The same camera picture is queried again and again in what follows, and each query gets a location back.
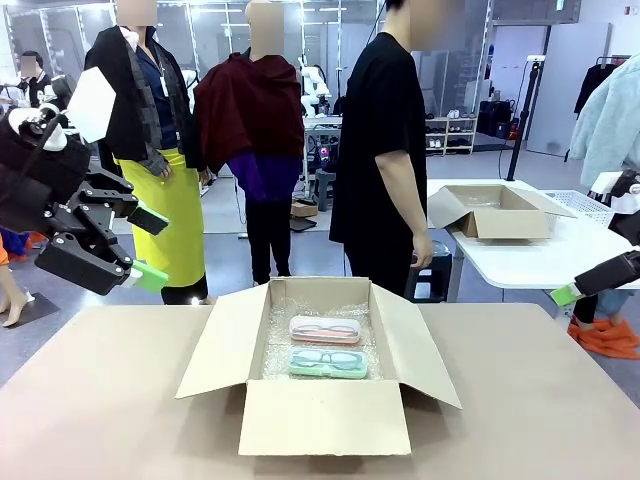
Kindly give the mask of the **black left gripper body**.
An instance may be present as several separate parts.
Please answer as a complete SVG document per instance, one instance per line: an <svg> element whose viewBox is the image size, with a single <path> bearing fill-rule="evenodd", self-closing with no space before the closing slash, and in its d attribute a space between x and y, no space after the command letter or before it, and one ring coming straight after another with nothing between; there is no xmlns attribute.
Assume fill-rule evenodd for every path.
<svg viewBox="0 0 640 480"><path fill-rule="evenodd" d="M45 213L65 204L84 181L90 150L69 138L59 152L39 151L1 121L1 226L16 233L46 230Z"/></svg>

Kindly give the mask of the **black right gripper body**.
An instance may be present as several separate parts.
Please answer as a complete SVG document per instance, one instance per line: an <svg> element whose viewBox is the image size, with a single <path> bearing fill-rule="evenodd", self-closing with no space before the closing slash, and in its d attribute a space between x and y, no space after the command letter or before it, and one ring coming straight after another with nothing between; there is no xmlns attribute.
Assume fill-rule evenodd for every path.
<svg viewBox="0 0 640 480"><path fill-rule="evenodd" d="M640 244L640 212L634 214L615 213L609 229L624 237L631 245Z"/></svg>

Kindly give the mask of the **person's right hand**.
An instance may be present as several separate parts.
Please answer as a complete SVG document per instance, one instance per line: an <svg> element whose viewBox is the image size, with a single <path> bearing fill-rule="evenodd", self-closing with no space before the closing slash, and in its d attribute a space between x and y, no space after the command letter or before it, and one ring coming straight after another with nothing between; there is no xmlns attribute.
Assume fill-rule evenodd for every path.
<svg viewBox="0 0 640 480"><path fill-rule="evenodd" d="M434 247L428 231L413 235L414 259L411 267L425 269L430 266L434 257Z"/></svg>

